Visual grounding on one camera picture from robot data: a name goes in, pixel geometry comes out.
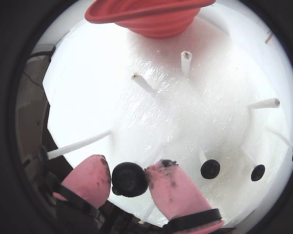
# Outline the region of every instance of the black round knob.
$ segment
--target black round knob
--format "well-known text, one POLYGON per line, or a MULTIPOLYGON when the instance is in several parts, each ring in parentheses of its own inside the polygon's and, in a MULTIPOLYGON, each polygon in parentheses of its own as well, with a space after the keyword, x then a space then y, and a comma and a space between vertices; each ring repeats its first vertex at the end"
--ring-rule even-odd
POLYGON ((43 145, 41 145, 40 148, 38 149, 38 158, 39 158, 41 166, 42 167, 46 166, 49 158, 48 158, 47 149, 43 145))
POLYGON ((214 179, 220 172, 220 164, 214 159, 207 160, 201 167, 201 175, 205 179, 214 179))
POLYGON ((132 162, 123 162, 114 168, 112 184, 114 194, 126 197, 139 196, 147 190, 147 179, 144 170, 132 162))
POLYGON ((254 170, 252 171, 252 174, 251 174, 251 180, 252 181, 258 181, 260 180, 263 175, 265 173, 265 166, 264 165, 258 165, 254 168, 254 170))

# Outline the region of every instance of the black strap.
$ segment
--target black strap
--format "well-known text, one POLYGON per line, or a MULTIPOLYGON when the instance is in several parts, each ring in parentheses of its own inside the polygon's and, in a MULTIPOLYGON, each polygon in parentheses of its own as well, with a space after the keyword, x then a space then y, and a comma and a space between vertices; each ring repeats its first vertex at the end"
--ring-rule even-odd
POLYGON ((174 218, 163 226, 164 233, 174 233, 196 228, 211 222, 221 220, 219 209, 212 209, 195 214, 174 218))
POLYGON ((73 191, 69 190, 68 188, 64 187, 59 179, 53 175, 51 172, 48 172, 45 177, 45 182, 47 186, 54 192, 61 194, 65 197, 69 202, 74 204, 76 208, 82 210, 86 214, 91 215, 92 217, 99 219, 100 212, 93 207, 90 203, 85 201, 83 198, 78 196, 73 191))

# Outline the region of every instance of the white stick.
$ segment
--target white stick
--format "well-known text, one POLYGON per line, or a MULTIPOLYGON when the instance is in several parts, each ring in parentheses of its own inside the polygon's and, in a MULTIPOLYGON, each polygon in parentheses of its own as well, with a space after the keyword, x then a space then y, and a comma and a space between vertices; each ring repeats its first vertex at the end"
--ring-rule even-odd
POLYGON ((267 129, 269 132, 275 134, 277 137, 279 137, 279 138, 280 138, 284 143, 286 143, 287 146, 290 147, 290 148, 292 149, 292 151, 293 151, 293 144, 292 144, 292 142, 290 142, 289 139, 287 139, 284 135, 282 135, 280 132, 278 132, 278 131, 275 130, 275 129, 272 129, 272 128, 270 128, 270 127, 266 127, 266 129, 267 129))
POLYGON ((207 161, 205 153, 201 147, 199 147, 199 158, 200 158, 201 165, 203 165, 203 163, 205 163, 207 161))
POLYGON ((241 147, 241 151, 243 152, 244 155, 246 155, 246 157, 249 159, 250 163, 252 164, 253 168, 255 168, 257 166, 254 158, 252 158, 248 153, 246 153, 246 151, 243 149, 243 147, 241 147))
POLYGON ((189 51, 181 52, 181 70, 184 73, 184 76, 189 75, 190 63, 192 59, 192 54, 189 51))
POLYGON ((277 98, 270 98, 255 102, 249 105, 249 108, 252 109, 262 109, 262 108, 278 108, 280 106, 280 101, 277 98))
POLYGON ((165 145, 164 144, 160 144, 155 151, 153 152, 153 154, 151 154, 150 157, 148 157, 143 163, 141 163, 141 167, 142 168, 147 168, 148 166, 152 165, 155 160, 158 158, 158 156, 160 155, 160 153, 162 152, 162 150, 164 149, 165 145))
POLYGON ((102 132, 100 134, 97 134, 95 136, 92 136, 86 140, 82 140, 82 141, 79 141, 79 142, 76 142, 76 143, 73 143, 71 145, 67 145, 67 146, 64 146, 62 148, 59 148, 59 149, 56 149, 56 150, 53 150, 53 151, 50 151, 48 152, 48 158, 49 159, 53 159, 53 158, 56 158, 58 156, 61 156, 61 155, 64 155, 64 154, 67 154, 67 153, 70 153, 74 150, 77 150, 77 149, 80 149, 84 146, 87 146, 87 145, 90 145, 108 135, 110 135, 112 132, 111 130, 107 130, 105 132, 102 132))
POLYGON ((142 219, 140 219, 139 221, 140 224, 144 224, 147 221, 147 219, 150 217, 151 213, 153 212, 154 208, 155 208, 155 204, 154 202, 152 202, 152 204, 146 210, 146 213, 144 214, 142 219))
POLYGON ((143 78, 142 75, 134 73, 131 79, 136 82, 141 88, 143 88, 148 93, 155 93, 155 90, 151 85, 147 83, 147 81, 143 78))

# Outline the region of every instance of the black dirt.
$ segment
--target black dirt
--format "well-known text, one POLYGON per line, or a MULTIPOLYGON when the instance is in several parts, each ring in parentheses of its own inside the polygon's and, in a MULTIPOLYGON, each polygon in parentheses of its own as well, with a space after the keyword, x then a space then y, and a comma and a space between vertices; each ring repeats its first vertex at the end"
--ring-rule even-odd
POLYGON ((108 165, 108 164, 107 164, 107 161, 104 160, 103 158, 101 158, 100 161, 101 161, 101 163, 102 163, 103 165, 108 165))

